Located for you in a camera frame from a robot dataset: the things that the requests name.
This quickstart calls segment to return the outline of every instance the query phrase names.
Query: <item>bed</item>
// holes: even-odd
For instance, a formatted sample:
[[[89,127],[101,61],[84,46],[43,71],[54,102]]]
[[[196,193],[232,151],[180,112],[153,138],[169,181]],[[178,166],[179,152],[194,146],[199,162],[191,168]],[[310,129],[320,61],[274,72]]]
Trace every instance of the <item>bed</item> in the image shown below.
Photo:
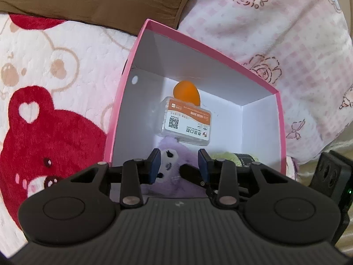
[[[179,13],[179,31],[280,89],[292,177],[291,157],[306,163],[324,148],[351,148],[352,105],[347,101],[353,82],[351,5],[352,0],[189,0]],[[324,37],[312,35],[315,27]],[[25,242],[16,224],[19,203],[99,161],[120,74],[134,41],[133,34],[108,27],[0,14],[0,166],[6,168],[6,174],[0,173],[0,250],[6,256]],[[339,78],[330,80],[330,73],[337,72]],[[317,100],[313,95],[332,88],[331,99]],[[84,145],[68,142],[83,137]],[[309,177],[312,172],[301,167],[298,176]],[[343,236],[344,244],[353,243],[351,235]],[[338,245],[344,252],[353,254],[342,244]]]

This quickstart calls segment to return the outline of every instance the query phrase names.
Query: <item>orange ball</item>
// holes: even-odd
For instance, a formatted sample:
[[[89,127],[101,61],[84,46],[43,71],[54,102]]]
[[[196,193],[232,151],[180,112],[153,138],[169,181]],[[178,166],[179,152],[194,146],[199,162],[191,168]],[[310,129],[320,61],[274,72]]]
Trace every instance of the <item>orange ball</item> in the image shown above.
[[[181,101],[193,103],[198,107],[201,104],[200,94],[197,88],[188,80],[178,82],[177,85],[174,86],[173,95]]]

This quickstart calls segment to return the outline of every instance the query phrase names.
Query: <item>purple plush toy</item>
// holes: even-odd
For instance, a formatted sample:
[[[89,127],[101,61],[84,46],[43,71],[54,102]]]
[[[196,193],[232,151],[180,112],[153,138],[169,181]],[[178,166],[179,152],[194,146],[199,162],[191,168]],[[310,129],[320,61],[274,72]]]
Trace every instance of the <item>purple plush toy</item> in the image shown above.
[[[197,154],[172,137],[163,138],[158,148],[161,150],[158,178],[152,185],[142,184],[142,194],[166,198],[206,197],[202,187],[181,178],[179,175],[179,167],[183,164],[198,167]]]

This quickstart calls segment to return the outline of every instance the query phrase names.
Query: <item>plush toy nose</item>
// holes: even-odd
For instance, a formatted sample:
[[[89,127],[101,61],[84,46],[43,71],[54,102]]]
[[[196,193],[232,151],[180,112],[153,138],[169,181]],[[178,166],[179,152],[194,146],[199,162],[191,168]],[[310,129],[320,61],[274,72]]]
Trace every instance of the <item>plush toy nose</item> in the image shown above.
[[[58,183],[60,180],[62,180],[62,178],[56,175],[47,176],[44,180],[44,188],[50,187],[55,183]]]

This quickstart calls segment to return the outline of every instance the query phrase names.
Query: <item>cardboard box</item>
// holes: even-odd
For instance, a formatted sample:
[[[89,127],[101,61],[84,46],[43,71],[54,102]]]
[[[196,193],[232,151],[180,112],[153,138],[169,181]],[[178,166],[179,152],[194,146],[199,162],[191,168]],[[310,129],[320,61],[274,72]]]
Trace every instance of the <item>cardboard box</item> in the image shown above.
[[[181,80],[193,82],[212,112],[208,153],[251,154],[285,174],[279,92],[242,65],[167,26],[147,20],[128,56],[112,109],[104,160],[147,158],[161,137],[154,111]],[[197,154],[200,146],[185,144]]]

